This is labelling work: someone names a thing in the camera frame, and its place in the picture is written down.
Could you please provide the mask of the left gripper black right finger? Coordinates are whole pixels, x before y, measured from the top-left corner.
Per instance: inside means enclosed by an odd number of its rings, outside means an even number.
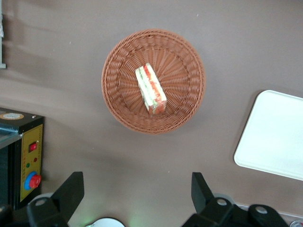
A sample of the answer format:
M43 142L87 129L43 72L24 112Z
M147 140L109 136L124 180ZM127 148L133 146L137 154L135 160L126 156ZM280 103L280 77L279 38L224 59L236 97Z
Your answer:
M287 227L270 206L253 204L243 210L223 197L215 197L203 175L192 173L191 198L196 210L184 227Z

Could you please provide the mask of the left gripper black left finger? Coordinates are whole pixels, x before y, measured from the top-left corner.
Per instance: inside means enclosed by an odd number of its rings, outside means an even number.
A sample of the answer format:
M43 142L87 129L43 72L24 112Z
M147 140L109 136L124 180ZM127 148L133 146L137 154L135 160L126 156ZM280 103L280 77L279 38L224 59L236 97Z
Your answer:
M0 206L2 227L67 227L84 197L83 172L73 172L51 197L37 198L19 210Z

